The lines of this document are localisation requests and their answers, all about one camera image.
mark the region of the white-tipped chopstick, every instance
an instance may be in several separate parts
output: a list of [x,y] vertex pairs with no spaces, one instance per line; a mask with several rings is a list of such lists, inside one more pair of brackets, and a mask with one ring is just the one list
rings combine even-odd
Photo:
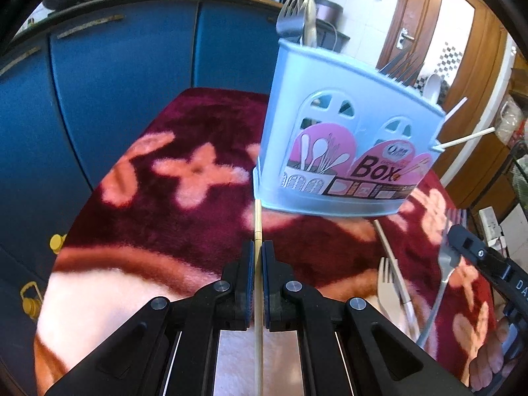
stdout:
[[442,145],[434,146],[432,149],[434,149],[434,150],[436,150],[438,152],[443,152],[448,147],[456,146],[456,145],[465,143],[466,141],[473,140],[474,138],[485,136],[486,134],[490,134],[492,132],[495,132],[495,128],[493,126],[491,128],[485,129],[484,131],[474,132],[473,134],[471,134],[469,136],[466,136],[466,137],[459,138],[458,140],[453,140],[453,141],[450,141],[448,143],[444,143]]
[[445,115],[444,123],[446,123],[450,118],[452,118],[455,115],[455,113],[458,111],[458,109],[460,109],[460,107],[462,107],[466,103],[466,101],[467,101],[467,97],[465,96],[464,98],[460,100],[460,102],[457,105],[453,107],[453,109],[449,113],[447,113],[447,115]]
[[262,203],[255,199],[255,277],[253,307],[255,314],[255,396],[264,394],[264,292],[262,286]]
[[385,236],[385,232],[383,231],[379,220],[374,220],[374,227],[376,228],[376,231],[378,231],[379,239],[381,240],[385,253],[387,254],[391,262],[392,270],[394,271],[394,275],[396,276],[396,287],[400,292],[403,309],[405,309],[405,315],[407,316],[407,322],[409,323],[411,339],[416,342],[416,340],[420,336],[420,328],[418,327],[418,320],[416,318],[416,313],[414,312],[413,302],[411,301],[411,297],[409,296],[409,291],[407,290],[407,286],[405,285],[405,280],[403,280],[403,275],[401,274],[400,268],[398,267],[398,262],[394,257],[394,253],[392,252],[389,240],[387,240],[387,237]]

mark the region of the fleece tablecloth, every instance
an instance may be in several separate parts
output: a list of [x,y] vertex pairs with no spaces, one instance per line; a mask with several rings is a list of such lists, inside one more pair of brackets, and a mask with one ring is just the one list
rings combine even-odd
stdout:
[[[39,394],[155,296],[192,296],[219,278],[253,236],[251,171],[268,97],[188,89],[110,170],[77,217],[49,278],[35,338]],[[381,224],[423,325],[437,293],[445,211],[429,172]],[[298,280],[324,296],[377,306],[384,255],[372,223],[262,212],[263,236]],[[469,361],[494,326],[487,282],[463,259],[453,273],[427,352],[467,382]],[[266,394],[301,395],[295,333],[265,334]],[[253,334],[222,332],[216,395],[253,394]]]

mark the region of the blue cabinet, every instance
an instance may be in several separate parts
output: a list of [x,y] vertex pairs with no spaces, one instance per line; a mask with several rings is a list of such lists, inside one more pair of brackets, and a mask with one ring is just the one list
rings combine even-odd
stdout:
[[50,237],[90,196],[56,103],[42,35],[0,57],[0,248],[47,279]]
[[92,187],[180,92],[191,86],[196,1],[114,6],[50,36],[59,105]]
[[[36,396],[33,340],[36,324],[22,309],[20,289],[35,281],[39,290],[44,283],[28,272],[0,248],[0,368],[4,377],[11,378],[13,385],[21,387],[28,396]],[[34,288],[26,297],[36,298]]]
[[276,11],[201,3],[193,85],[269,94],[279,52]]

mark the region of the door glass panel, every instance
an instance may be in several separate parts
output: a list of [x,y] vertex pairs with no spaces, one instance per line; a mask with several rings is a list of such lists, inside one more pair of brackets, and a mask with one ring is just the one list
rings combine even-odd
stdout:
[[431,44],[414,87],[422,92],[427,78],[437,73],[442,79],[438,104],[442,105],[458,73],[466,51],[475,8],[466,0],[442,0]]

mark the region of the checkered pattern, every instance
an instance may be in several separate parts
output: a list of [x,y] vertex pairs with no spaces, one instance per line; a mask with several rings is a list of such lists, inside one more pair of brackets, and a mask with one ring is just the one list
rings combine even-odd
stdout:
[[[442,105],[444,103],[444,100],[447,96],[447,92],[449,91],[449,84],[447,83],[447,81],[445,81],[445,78],[455,78],[456,72],[458,71],[458,67],[460,67],[460,62],[462,61],[463,56],[464,52],[457,51],[455,46],[450,46],[449,43],[445,42],[445,46],[442,49],[442,53],[439,57],[440,62],[437,63],[437,68],[435,68],[434,71],[443,80],[442,85],[440,87],[440,96],[438,97],[439,105]],[[420,93],[423,93],[423,86],[425,85],[428,77],[429,74],[419,76],[418,79],[416,79],[414,88],[418,89]]]

